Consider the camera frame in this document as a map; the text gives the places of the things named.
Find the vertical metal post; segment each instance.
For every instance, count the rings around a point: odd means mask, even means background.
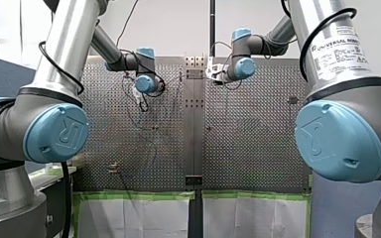
[[[190,201],[189,237],[203,236],[202,161],[205,131],[205,57],[187,57],[185,65],[185,160],[186,184],[195,192]]]
[[[212,49],[210,55],[215,57],[215,0],[210,0],[209,10],[209,49]]]

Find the robotic arm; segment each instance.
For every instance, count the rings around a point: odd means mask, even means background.
[[[209,63],[208,78],[245,79],[256,69],[252,55],[281,56],[296,34],[302,75],[311,89],[297,118],[303,159],[327,179],[381,179],[381,76],[370,69],[352,25],[355,9],[342,0],[288,2],[291,15],[267,36],[236,30],[231,65]]]
[[[23,165],[64,163],[84,146],[89,124],[78,95],[90,46],[106,59],[109,70],[135,70],[138,91],[164,89],[156,79],[152,49],[123,54],[96,27],[107,0],[46,2],[56,16],[45,57],[15,101],[0,101],[0,237],[46,237],[46,197],[34,192]],[[26,229],[20,232],[17,226]]]
[[[218,83],[243,80],[255,73],[256,64],[251,58],[258,56],[282,56],[295,36],[292,20],[284,16],[266,36],[252,35],[248,28],[240,28],[232,35],[231,64],[213,64],[208,61],[206,75]]]

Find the robot end effector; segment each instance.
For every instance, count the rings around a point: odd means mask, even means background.
[[[106,60],[107,70],[136,71],[135,88],[140,93],[155,93],[163,90],[164,84],[156,78],[155,74],[153,49],[139,48],[136,53],[118,50],[100,26],[95,28],[91,45]]]
[[[243,80],[255,73],[256,64],[252,55],[275,57],[287,52],[295,36],[292,20],[284,16],[266,36],[252,35],[248,28],[240,28],[232,34],[231,64],[213,64],[209,59],[206,75],[218,83]]]

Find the white sheet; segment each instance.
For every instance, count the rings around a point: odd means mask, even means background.
[[[305,200],[267,198],[205,198],[206,238],[306,238]]]
[[[79,209],[79,238],[186,238],[189,201],[87,200]]]

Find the metal frame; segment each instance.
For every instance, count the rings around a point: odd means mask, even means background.
[[[189,237],[203,237],[202,164],[205,144],[205,77],[206,57],[186,57],[184,91],[184,125],[187,188],[195,192],[190,201]]]

